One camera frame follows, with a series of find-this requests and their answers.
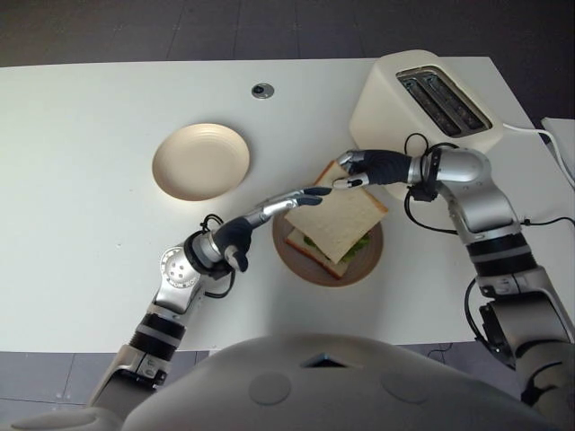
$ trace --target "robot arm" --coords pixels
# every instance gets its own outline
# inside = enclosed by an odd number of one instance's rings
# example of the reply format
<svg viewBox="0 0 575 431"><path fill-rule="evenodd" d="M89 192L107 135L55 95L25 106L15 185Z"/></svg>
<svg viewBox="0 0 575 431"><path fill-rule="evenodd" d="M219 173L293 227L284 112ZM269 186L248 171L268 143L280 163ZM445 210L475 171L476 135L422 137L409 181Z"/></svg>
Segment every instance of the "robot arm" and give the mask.
<svg viewBox="0 0 575 431"><path fill-rule="evenodd" d="M447 201L477 271L475 282L492 299L480 308L486 347L516 369L525 403L569 427L573 324L545 269L536 264L509 200L494 184L485 155L432 147L422 157L358 151L339 161L352 176L335 181L336 188L401 181L411 184L407 199L431 201L440 194Z"/></svg>
<svg viewBox="0 0 575 431"><path fill-rule="evenodd" d="M132 340L114 357L87 407L113 412L122 420L162 385L170 361L186 331L206 277L219 279L245 271L252 230L275 214L302 205L318 205L331 189L299 189L267 199L250 213L191 235L161 259L162 282Z"/></svg>

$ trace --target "black cable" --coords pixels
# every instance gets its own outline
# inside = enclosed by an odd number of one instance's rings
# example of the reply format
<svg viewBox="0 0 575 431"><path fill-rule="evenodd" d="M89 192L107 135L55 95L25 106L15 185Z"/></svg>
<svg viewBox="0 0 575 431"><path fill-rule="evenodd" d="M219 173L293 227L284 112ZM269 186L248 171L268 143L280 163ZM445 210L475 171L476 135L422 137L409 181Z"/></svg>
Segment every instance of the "black cable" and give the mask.
<svg viewBox="0 0 575 431"><path fill-rule="evenodd" d="M423 186L425 188L426 184L425 181L423 180L423 162L425 160L425 158L436 148L441 147L441 146L448 146L451 148L458 148L457 145L455 144L450 144L447 142L444 143L440 143L440 144L435 144L432 146L429 146L429 140L422 135L421 133L411 133L409 136L407 136L405 138L405 142L403 142L403 152L405 154L407 154L407 145L409 143L409 140L413 137L413 136L420 136L423 138L424 142L425 142L425 151L423 152L423 154L421 155L420 158L420 178L421 178L421 182L423 183ZM413 213L411 212L411 197L412 197L412 193L411 190L408 189L407 191L407 195L405 195L405 199L403 200L403 210L405 211L405 214L407 215L407 218L409 218L413 223L415 223L417 226L422 227L423 229L427 229L429 231L433 231L433 232L439 232L439 233L448 233L450 235L457 235L457 231L453 230L453 229L439 229L438 227L431 227L431 226L427 226L426 224L423 224L422 222L420 222L419 220L417 220L414 216Z"/></svg>
<svg viewBox="0 0 575 431"><path fill-rule="evenodd" d="M208 214L204 217L204 221L201 222L199 225L201 227L201 231L203 233L207 233L209 232L211 229L209 228L208 224L210 221L214 221L216 222L219 226L221 226L222 224L224 224L224 220L222 219L222 217L220 217L217 214ZM227 294L230 293L230 291L232 290L232 287L234 287L234 281L235 281L235 269L232 268L232 270L230 271L230 283L227 286L227 289L225 292L222 292L221 294L217 294L214 292L204 292L204 296L207 296L208 298L213 298L213 299L222 299L225 298L227 296Z"/></svg>
<svg viewBox="0 0 575 431"><path fill-rule="evenodd" d="M560 222L562 220L566 220L566 221L570 222L571 224L573 224L573 227L575 227L575 220L573 220L571 217L557 217L557 218L554 218L553 220L549 220L547 222L532 222L531 219L526 218L525 220L523 220L521 222L521 224L523 226L547 226L549 224L557 223L557 222Z"/></svg>
<svg viewBox="0 0 575 431"><path fill-rule="evenodd" d="M465 297L464 297L465 319L467 320L467 324L469 324L469 327L471 328L471 331L473 332L473 334L475 336L475 341L479 341L480 343L482 343L483 346L487 349L487 351L489 353L491 353L495 359L500 361L500 359L498 357L496 357L494 354L493 346L491 344L489 344L489 341L487 341L487 339L485 339L485 337L479 331L479 328L477 328L477 325L475 324L475 321L473 320L473 316L471 315L471 311L469 310L469 295L471 294L471 290L473 289L473 286L475 286L475 278L473 280L471 280L471 283L469 283L469 286L467 286L467 288L465 289ZM515 370L515 368L511 365L508 365L508 364L504 364L504 365L507 368L509 368L510 370Z"/></svg>
<svg viewBox="0 0 575 431"><path fill-rule="evenodd" d="M413 214L411 213L410 198L411 198L411 190L408 190L407 195L405 195L405 199L403 200L403 209L405 210L405 214L407 215L407 218L409 218L417 226L422 227L424 229L427 229L429 231L433 231L433 232L448 233L450 235L457 235L457 231L455 231L453 229L439 229L438 227L427 226L426 224L423 224L419 220L417 220L413 216Z"/></svg>
<svg viewBox="0 0 575 431"><path fill-rule="evenodd" d="M432 349L428 352L427 357L431 357L431 354L434 353L434 352L439 352L439 353L441 353L441 354L442 354L441 357L443 357L443 354L444 354L445 352L451 350L452 347L453 347L453 343L449 343L449 346L447 346L446 348L432 348Z"/></svg>
<svg viewBox="0 0 575 431"><path fill-rule="evenodd" d="M232 272L230 273L230 284L227 286L227 290L225 292L222 292L221 294L216 294L214 292L204 292L204 295L207 296L208 298L213 299L225 298L227 294L230 293L230 290L232 290L232 287L234 287L234 281L235 281L235 269L232 269Z"/></svg>
<svg viewBox="0 0 575 431"><path fill-rule="evenodd" d="M208 223L210 222L210 220L215 221L218 225L222 225L224 224L224 220L222 220L222 217L220 217L217 214L208 214L204 217L204 221L201 222L199 225L201 226L201 231L203 233L209 232L211 229L209 229Z"/></svg>
<svg viewBox="0 0 575 431"><path fill-rule="evenodd" d="M407 144L408 144L408 142L410 141L410 139L411 139L413 136L420 136L420 137L422 137L422 138L423 138L423 141L425 142L425 151L428 151L428 150L429 150L429 141L428 141L428 139L427 139L424 135L422 135L421 133L415 132L415 133L412 133L411 135L407 136L407 137L405 138L405 142L403 142L403 153L404 153L405 155L408 155L408 154L407 154Z"/></svg>

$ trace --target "white bread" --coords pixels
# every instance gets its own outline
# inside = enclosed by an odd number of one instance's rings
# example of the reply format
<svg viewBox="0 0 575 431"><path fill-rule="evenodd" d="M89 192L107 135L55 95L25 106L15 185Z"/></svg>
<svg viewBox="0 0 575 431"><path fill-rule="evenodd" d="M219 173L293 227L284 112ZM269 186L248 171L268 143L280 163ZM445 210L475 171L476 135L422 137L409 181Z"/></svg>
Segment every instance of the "white bread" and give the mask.
<svg viewBox="0 0 575 431"><path fill-rule="evenodd" d="M348 173L331 162L315 182L331 187ZM316 207L299 207L287 213L297 230L309 237L332 263L341 258L387 214L387 208L364 189L332 190Z"/></svg>
<svg viewBox="0 0 575 431"><path fill-rule="evenodd" d="M299 232L297 229L291 231L291 233L286 238L286 243L291 245L294 249L302 254L305 254L308 258L315 260L319 263L327 272L329 272L333 277L340 279L348 270L349 263L341 261L340 263L333 263L331 260L327 259L323 253L321 253L316 247L312 245L307 245L305 243L305 235Z"/></svg>

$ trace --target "empty plate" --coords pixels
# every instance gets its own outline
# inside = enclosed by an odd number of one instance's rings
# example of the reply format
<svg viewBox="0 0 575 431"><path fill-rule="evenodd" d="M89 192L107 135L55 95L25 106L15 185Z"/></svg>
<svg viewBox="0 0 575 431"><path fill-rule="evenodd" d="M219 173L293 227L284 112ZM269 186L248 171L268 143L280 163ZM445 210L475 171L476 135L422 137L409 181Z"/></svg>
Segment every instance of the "empty plate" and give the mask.
<svg viewBox="0 0 575 431"><path fill-rule="evenodd" d="M250 152L241 136L219 124L194 124L169 135L155 152L152 173L174 198L205 200L237 187Z"/></svg>

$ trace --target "beige plate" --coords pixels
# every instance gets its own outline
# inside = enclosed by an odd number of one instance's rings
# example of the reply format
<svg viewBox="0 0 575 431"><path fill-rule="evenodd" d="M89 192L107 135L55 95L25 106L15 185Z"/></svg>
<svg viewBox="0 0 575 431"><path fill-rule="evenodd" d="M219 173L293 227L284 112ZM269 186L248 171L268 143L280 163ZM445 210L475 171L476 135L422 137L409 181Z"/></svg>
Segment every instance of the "beige plate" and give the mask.
<svg viewBox="0 0 575 431"><path fill-rule="evenodd" d="M357 283L376 267L384 249L384 232L378 223L369 231L369 243L358 251L343 277L337 279L315 260L286 243L286 237L293 229L294 226L284 218L284 215L274 217L272 235L276 250L288 268L304 280L320 286L342 287Z"/></svg>
<svg viewBox="0 0 575 431"><path fill-rule="evenodd" d="M155 152L152 173L167 194L205 200L238 186L249 166L248 146L231 128L194 124L162 142Z"/></svg>

